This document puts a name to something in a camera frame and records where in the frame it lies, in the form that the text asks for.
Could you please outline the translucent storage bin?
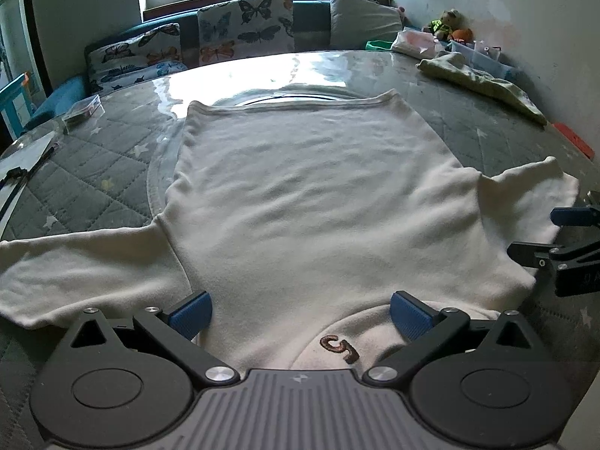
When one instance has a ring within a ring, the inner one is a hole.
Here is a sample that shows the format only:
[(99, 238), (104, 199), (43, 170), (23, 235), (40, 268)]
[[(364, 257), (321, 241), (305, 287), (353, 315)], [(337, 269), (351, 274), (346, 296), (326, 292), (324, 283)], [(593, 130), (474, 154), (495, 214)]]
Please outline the translucent storage bin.
[(478, 52), (456, 41), (451, 41), (445, 49), (448, 52), (462, 54), (470, 67), (485, 71), (496, 78), (515, 80), (518, 77), (519, 70), (517, 68), (503, 64), (500, 60), (492, 59), (487, 54)]

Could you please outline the left butterfly print cushion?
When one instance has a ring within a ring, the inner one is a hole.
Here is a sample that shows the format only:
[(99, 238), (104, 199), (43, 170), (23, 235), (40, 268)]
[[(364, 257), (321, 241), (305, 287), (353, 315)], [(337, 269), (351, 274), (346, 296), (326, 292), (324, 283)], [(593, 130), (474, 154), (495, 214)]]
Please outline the left butterfly print cushion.
[(167, 23), (87, 54), (90, 93), (105, 96), (116, 90), (185, 71), (180, 25)]

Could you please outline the pink white bag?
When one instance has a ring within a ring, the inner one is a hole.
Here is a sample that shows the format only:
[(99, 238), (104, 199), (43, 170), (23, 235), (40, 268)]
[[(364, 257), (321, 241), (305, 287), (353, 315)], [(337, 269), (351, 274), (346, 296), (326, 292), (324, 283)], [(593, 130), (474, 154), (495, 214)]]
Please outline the pink white bag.
[(443, 45), (433, 34), (404, 28), (404, 30), (397, 33), (397, 37), (391, 44), (391, 51), (415, 59), (433, 59), (439, 52), (443, 51)]

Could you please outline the white paper sheet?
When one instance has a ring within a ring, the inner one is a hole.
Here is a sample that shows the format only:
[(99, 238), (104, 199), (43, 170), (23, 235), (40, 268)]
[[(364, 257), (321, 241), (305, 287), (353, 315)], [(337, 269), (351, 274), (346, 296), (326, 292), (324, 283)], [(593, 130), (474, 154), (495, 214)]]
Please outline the white paper sheet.
[(1, 159), (0, 173), (4, 180), (10, 171), (23, 169), (29, 171), (43, 156), (54, 142), (56, 133), (54, 131), (47, 133), (18, 148), (11, 156)]

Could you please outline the black round glass hotplate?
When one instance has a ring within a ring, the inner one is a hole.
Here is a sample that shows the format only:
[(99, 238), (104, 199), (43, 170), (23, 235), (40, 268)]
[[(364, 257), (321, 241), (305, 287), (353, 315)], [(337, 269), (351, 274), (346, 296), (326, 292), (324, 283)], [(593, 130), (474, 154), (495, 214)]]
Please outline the black round glass hotplate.
[(251, 88), (237, 91), (233, 96), (221, 97), (213, 103), (214, 107), (231, 108), (250, 106), (261, 103), (287, 103), (308, 101), (347, 101), (366, 98), (366, 94), (349, 90), (344, 86), (291, 84), (276, 90)]

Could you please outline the teddy bear toy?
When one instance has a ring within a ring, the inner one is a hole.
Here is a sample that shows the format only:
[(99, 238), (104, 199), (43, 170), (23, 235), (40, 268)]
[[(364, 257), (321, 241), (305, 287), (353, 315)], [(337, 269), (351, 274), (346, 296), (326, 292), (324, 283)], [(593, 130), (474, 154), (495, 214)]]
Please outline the teddy bear toy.
[(432, 34), (440, 43), (458, 41), (465, 44), (474, 40), (471, 28), (463, 26), (463, 16), (454, 8), (444, 10), (439, 18), (430, 20), (422, 30)]

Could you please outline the blue sofa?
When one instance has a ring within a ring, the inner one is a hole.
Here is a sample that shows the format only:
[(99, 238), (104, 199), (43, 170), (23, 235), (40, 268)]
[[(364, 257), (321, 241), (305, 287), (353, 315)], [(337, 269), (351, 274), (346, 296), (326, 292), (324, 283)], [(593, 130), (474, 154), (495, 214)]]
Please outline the blue sofa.
[[(167, 23), (178, 23), (180, 26), (180, 43), (182, 49), (183, 63), (187, 69), (201, 67), (198, 64), (200, 54), (200, 31), (198, 30), (196, 8), (187, 12), (172, 13), (161, 18), (146, 21), (136, 27), (122, 31), (111, 37), (88, 45), (84, 50), (85, 65), (87, 66), (87, 54), (108, 44), (124, 41), (152, 30), (155, 27)], [(330, 1), (329, 0), (294, 0), (294, 38), (295, 51), (306, 52), (324, 50), (330, 47)], [(92, 96), (89, 88), (87, 70), (82, 75), (76, 75), (63, 83), (42, 103), (33, 114), (27, 129), (32, 130), (40, 124), (65, 114), (70, 107), (86, 98)]]

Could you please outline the clear plastic box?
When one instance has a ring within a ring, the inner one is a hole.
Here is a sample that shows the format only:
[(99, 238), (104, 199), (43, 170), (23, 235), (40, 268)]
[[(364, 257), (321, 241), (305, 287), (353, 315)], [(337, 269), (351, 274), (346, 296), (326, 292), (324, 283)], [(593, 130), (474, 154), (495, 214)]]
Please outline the clear plastic box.
[(62, 116), (62, 122), (67, 126), (74, 126), (104, 113), (104, 106), (98, 94), (86, 97), (74, 103)]

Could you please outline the yellow-green patterned garment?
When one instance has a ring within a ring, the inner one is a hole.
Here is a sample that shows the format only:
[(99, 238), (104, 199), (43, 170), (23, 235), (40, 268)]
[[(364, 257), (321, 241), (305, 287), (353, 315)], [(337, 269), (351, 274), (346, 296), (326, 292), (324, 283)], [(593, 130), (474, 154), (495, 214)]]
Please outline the yellow-green patterned garment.
[(460, 53), (445, 53), (432, 59), (422, 59), (416, 68), (430, 78), (458, 84), (471, 92), (509, 105), (541, 126), (548, 124), (544, 114), (524, 90), (507, 79), (472, 68)]

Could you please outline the red plastic box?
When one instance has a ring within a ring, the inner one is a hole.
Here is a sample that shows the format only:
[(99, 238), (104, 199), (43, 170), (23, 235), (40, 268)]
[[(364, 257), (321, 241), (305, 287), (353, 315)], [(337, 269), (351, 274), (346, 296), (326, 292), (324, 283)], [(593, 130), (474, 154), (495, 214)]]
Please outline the red plastic box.
[(595, 158), (594, 149), (584, 141), (576, 132), (564, 123), (556, 122), (552, 126), (564, 136), (572, 145), (574, 145), (587, 159), (592, 161)]

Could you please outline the butterfly print cushion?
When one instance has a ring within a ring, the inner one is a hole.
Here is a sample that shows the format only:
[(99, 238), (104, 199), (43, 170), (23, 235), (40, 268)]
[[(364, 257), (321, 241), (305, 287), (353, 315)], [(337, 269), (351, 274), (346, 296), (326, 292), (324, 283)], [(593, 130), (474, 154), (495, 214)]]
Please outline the butterfly print cushion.
[(294, 0), (230, 0), (200, 8), (198, 64), (293, 53)]
[(116, 90), (185, 71), (180, 25), (167, 23), (87, 54), (90, 93), (105, 96)]

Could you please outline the blue cabinet in doorway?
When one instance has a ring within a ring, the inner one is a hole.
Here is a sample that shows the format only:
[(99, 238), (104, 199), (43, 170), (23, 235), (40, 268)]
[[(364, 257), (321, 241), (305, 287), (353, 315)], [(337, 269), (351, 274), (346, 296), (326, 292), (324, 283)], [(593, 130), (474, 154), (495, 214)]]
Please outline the blue cabinet in doorway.
[(18, 139), (26, 131), (27, 123), (33, 117), (29, 82), (30, 76), (27, 72), (23, 72), (1, 90), (1, 118), (13, 140)]

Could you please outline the grey quilted star table cover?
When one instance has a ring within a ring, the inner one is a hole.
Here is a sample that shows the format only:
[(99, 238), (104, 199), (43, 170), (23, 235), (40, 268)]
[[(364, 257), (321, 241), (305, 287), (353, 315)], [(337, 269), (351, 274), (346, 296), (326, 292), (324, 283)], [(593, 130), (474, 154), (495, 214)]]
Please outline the grey quilted star table cover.
[[(116, 91), (102, 99), (104, 115), (77, 125), (57, 143), (28, 183), (4, 233), (6, 240), (140, 227), (172, 181), (177, 147), (192, 98), (213, 104), (250, 89), (291, 84), (344, 86), (375, 96), (396, 89), (465, 167), (495, 176), (509, 167), (555, 156), (580, 180), (582, 195), (599, 192), (599, 163), (592, 163), (549, 125), (543, 130), (507, 105), (448, 81), (430, 79), (402, 54), (340, 51), (277, 55), (203, 67)], [(599, 295), (549, 301), (542, 274), (524, 310), (553, 354), (565, 361), (576, 398), (595, 375), (599, 335), (584, 318), (599, 310)], [(27, 399), (30, 386), (62, 334), (59, 328), (27, 331), (1, 318), (1, 449), (41, 449), (42, 437)]]

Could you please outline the cream white sweatshirt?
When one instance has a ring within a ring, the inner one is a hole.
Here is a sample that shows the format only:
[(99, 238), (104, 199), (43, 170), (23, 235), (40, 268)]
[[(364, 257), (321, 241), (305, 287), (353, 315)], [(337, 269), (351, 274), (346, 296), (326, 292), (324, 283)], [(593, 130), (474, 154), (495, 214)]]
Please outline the cream white sweatshirt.
[(534, 276), (507, 247), (548, 243), (576, 178), (554, 157), (485, 176), (463, 166), (397, 93), (367, 100), (189, 105), (166, 206), (142, 228), (1, 246), (1, 313), (25, 328), (84, 309), (124, 318), (196, 291), (202, 346), (245, 371), (364, 371), (400, 348), (390, 298), (492, 319)]

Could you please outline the green plastic bowl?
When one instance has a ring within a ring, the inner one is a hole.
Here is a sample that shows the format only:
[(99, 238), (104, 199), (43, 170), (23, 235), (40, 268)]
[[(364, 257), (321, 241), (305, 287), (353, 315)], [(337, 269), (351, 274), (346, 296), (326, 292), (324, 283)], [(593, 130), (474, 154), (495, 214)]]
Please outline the green plastic bowl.
[(393, 41), (370, 40), (365, 44), (365, 50), (373, 52), (390, 52), (392, 51), (393, 44)]

